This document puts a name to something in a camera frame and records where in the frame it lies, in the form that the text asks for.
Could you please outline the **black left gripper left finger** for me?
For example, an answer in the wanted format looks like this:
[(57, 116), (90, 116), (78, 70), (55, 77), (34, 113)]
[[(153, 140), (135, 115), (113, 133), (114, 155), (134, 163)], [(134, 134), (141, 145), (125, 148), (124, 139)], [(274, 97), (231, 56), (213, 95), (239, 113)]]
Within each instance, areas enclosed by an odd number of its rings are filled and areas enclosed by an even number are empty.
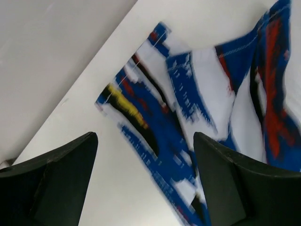
[(88, 132), (0, 171), (2, 226), (77, 226), (98, 148)]

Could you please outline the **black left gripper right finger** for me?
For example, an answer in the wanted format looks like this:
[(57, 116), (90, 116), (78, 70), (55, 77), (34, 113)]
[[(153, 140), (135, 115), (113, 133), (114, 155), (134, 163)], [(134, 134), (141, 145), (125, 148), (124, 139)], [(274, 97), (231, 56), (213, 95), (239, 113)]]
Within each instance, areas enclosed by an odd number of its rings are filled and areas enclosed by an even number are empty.
[(201, 132), (193, 146), (212, 225), (300, 225), (299, 172), (254, 160)]

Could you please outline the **blue patterned trousers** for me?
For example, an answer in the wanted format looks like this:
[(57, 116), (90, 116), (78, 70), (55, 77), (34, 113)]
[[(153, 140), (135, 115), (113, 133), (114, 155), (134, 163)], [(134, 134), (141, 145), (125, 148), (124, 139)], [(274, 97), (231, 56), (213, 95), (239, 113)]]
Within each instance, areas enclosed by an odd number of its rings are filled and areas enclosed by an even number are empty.
[(193, 136), (301, 170), (301, 128), (284, 105), (291, 2), (277, 1), (246, 35), (191, 50), (164, 24), (108, 83), (96, 105), (136, 151), (184, 226), (211, 225)]

